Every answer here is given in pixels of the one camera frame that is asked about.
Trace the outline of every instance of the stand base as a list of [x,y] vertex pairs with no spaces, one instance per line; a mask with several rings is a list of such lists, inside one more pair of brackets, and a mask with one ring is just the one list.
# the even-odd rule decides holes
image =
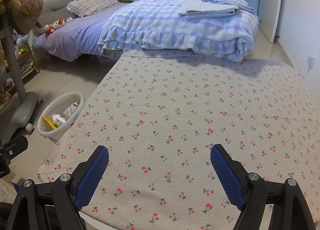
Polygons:
[[26,98],[0,116],[0,139],[3,143],[10,141],[14,132],[25,127],[35,109],[38,96],[34,92],[28,92]]

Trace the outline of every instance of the blue and white comforter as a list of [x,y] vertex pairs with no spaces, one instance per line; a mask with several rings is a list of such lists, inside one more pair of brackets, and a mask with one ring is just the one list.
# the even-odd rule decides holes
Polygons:
[[241,61],[253,50],[259,23],[255,14],[241,10],[233,17],[185,20],[179,11],[186,1],[140,0],[120,9],[103,25],[101,54],[119,49],[192,49]]

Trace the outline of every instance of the purple bed sheet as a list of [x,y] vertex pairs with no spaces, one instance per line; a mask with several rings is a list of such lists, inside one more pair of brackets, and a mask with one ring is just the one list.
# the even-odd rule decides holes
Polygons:
[[119,9],[121,3],[100,13],[78,17],[50,35],[42,34],[35,38],[34,47],[66,61],[73,61],[82,54],[100,55],[97,46],[104,23]]

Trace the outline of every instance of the brown plush toy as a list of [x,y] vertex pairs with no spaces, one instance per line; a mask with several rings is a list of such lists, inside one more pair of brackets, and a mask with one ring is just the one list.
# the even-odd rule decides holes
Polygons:
[[[0,0],[0,15],[7,12],[7,16],[20,35],[29,33],[33,26],[41,27],[37,21],[43,8],[43,0]],[[0,43],[0,65],[4,54]]]

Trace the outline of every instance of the metal screw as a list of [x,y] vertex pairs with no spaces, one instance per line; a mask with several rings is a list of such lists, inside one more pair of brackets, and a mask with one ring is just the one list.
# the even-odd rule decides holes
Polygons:
[[297,184],[297,182],[296,182],[295,179],[290,178],[290,179],[288,179],[288,184],[289,184],[290,186],[295,186],[295,185]]
[[23,186],[24,187],[30,187],[32,185],[32,181],[27,179],[24,183],[23,183]]
[[259,179],[259,175],[257,173],[252,172],[252,173],[249,174],[249,178],[251,180],[258,180]]
[[68,181],[70,178],[70,174],[67,173],[60,176],[61,181]]

